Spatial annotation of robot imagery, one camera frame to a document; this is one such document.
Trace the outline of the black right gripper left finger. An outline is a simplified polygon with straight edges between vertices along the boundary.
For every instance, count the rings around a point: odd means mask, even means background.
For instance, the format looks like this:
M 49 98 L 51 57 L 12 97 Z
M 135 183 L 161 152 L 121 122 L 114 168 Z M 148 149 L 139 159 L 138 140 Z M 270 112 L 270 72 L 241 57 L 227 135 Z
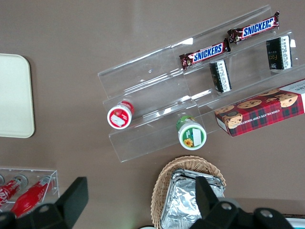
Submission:
M 78 177 L 53 204 L 44 204 L 16 220 L 17 229 L 71 229 L 89 200 L 87 177 Z

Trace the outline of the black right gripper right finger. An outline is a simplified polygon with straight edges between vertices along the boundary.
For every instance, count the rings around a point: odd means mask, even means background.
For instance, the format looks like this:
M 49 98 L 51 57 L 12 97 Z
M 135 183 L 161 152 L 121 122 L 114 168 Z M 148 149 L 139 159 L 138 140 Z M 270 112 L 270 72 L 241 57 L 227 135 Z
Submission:
M 219 200 L 205 177 L 197 177 L 196 203 L 201 213 L 192 229 L 236 229 L 238 208 L 227 200 Z

